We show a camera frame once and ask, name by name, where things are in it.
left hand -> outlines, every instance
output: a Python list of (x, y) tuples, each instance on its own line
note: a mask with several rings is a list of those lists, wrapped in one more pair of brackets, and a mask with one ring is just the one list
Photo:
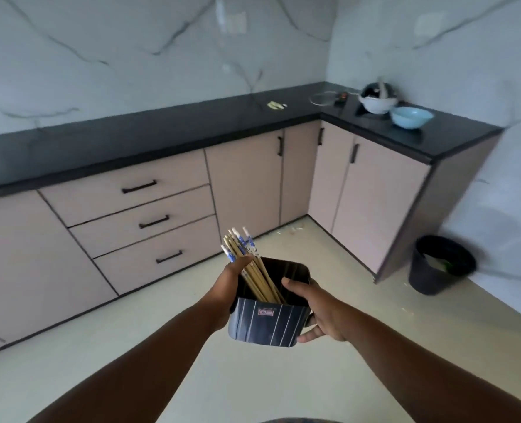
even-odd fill
[(241, 256), (225, 266), (214, 286), (203, 296), (200, 303), (211, 310), (215, 331), (225, 327), (229, 320), (229, 308), (237, 295), (239, 273), (250, 264), (252, 256)]

black container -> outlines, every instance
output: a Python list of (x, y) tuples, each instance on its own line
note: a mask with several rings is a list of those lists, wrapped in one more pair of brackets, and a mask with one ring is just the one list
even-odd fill
[[(431, 267), (424, 255), (446, 260), (447, 271)], [(423, 236), (415, 243), (409, 273), (409, 284), (427, 296), (438, 294), (445, 288), (473, 273), (476, 259), (463, 246), (441, 236)]]
[(289, 348), (296, 344), (310, 310), (306, 299), (282, 286), (282, 278), (309, 284), (309, 269), (291, 261), (264, 257), (262, 261), (287, 304), (257, 301), (245, 280), (239, 276), (237, 297), (229, 317), (229, 335), (247, 343)]

right hand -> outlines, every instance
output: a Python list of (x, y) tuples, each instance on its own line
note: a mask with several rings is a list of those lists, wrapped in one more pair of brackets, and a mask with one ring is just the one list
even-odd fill
[(292, 291), (294, 294), (303, 297), (309, 303), (309, 307), (313, 311), (313, 315), (306, 324), (307, 327), (317, 324), (313, 329), (298, 337), (299, 343), (306, 343), (315, 340), (323, 335), (329, 335), (338, 341), (345, 341), (346, 339), (341, 334), (338, 328), (338, 317), (341, 310), (347, 304), (336, 299), (324, 289), (321, 289), (319, 284), (311, 279), (311, 284), (304, 284), (303, 282), (296, 282), (295, 280), (282, 278), (283, 286)]

light blue bowl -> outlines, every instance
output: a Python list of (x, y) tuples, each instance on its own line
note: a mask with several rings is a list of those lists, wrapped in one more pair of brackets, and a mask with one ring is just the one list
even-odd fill
[(391, 109), (390, 115), (393, 123), (404, 129), (418, 129), (434, 117), (430, 111), (412, 106), (395, 107)]

drawer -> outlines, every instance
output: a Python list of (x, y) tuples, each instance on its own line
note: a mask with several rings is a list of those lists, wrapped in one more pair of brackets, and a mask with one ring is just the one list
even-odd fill
[(215, 213), (209, 185), (73, 227), (92, 258)]
[(203, 150), (41, 189), (67, 227), (208, 184)]
[(120, 294), (167, 276), (220, 252), (215, 216), (96, 258)]

